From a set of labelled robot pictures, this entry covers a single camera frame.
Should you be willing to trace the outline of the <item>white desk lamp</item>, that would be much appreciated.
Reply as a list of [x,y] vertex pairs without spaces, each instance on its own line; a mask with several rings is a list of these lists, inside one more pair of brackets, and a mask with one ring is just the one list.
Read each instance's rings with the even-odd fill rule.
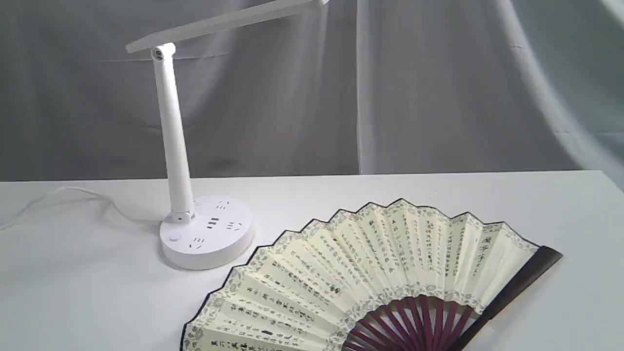
[[325,0],[274,0],[172,27],[127,44],[128,53],[149,50],[154,64],[170,199],[170,212],[160,224],[159,238],[163,255],[171,264],[187,270],[220,267],[240,257],[254,237],[251,211],[240,200],[194,198],[174,71],[176,43],[325,4]]

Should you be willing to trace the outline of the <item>grey backdrop curtain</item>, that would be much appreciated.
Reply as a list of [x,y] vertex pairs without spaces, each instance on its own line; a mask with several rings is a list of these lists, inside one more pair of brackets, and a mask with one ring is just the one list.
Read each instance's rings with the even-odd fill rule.
[[[258,0],[3,0],[1,179],[165,178],[150,33]],[[621,0],[332,0],[176,45],[193,177],[600,170]]]

